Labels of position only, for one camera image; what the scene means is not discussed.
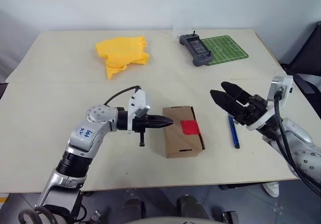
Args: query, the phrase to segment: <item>red patch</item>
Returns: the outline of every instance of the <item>red patch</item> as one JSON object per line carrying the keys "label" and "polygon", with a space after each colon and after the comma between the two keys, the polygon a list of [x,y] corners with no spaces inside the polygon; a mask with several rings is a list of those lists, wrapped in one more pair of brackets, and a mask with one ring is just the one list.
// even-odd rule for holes
{"label": "red patch", "polygon": [[196,120],[181,120],[183,133],[186,135],[199,135],[200,129]]}

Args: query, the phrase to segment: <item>floor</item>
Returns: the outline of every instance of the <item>floor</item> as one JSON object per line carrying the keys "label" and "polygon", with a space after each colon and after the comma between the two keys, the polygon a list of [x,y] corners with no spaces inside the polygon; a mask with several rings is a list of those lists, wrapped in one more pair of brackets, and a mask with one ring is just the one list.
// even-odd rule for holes
{"label": "floor", "polygon": [[[261,185],[229,190],[211,185],[98,191],[84,197],[83,204],[88,218],[98,209],[105,223],[113,223],[130,198],[144,200],[148,217],[168,216],[176,215],[176,200],[186,194],[202,203],[212,219],[221,211],[237,211],[239,224],[321,224],[321,200],[299,180],[281,182],[278,198],[268,196]],[[0,223],[18,223],[19,211],[33,206],[38,197],[37,193],[11,194],[0,210]]]}

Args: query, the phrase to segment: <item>soccer field mat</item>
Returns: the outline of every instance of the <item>soccer field mat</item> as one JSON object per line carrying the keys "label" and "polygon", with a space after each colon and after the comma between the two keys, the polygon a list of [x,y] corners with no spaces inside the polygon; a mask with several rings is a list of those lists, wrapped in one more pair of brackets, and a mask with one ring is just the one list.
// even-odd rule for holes
{"label": "soccer field mat", "polygon": [[227,35],[202,39],[202,42],[214,55],[214,60],[207,65],[230,62],[249,57],[249,55],[247,55],[247,53]]}

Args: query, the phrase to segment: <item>white table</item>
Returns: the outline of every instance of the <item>white table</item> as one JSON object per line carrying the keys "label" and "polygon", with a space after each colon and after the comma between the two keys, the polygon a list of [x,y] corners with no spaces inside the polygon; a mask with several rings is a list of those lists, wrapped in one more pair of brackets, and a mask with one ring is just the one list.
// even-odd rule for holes
{"label": "white table", "polygon": [[[237,126],[241,148],[233,146],[227,114],[211,99],[210,89],[224,80],[251,94],[267,97],[270,81],[284,75],[252,30],[198,30],[201,38],[229,35],[249,58],[215,66],[194,67],[191,56],[171,31],[46,32],[7,79],[0,100],[0,192],[40,192],[57,166],[71,131],[86,110],[114,93],[139,84],[150,114],[162,108],[192,105],[206,150],[198,157],[167,159],[163,130],[139,135],[108,134],[88,171],[83,190],[272,181],[295,178],[286,162],[258,132]],[[95,43],[116,36],[144,35],[150,61],[133,65],[108,81]],[[129,94],[113,100],[126,107]],[[321,121],[295,89],[282,116],[306,129],[321,143]]]}

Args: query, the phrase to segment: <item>yellow cloth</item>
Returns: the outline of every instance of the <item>yellow cloth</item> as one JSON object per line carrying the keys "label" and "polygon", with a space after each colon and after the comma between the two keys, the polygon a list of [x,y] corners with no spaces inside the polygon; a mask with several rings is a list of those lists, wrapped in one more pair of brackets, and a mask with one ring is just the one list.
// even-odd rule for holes
{"label": "yellow cloth", "polygon": [[146,64],[149,55],[144,52],[145,37],[117,37],[96,44],[99,57],[106,58],[106,74],[110,79],[130,63]]}

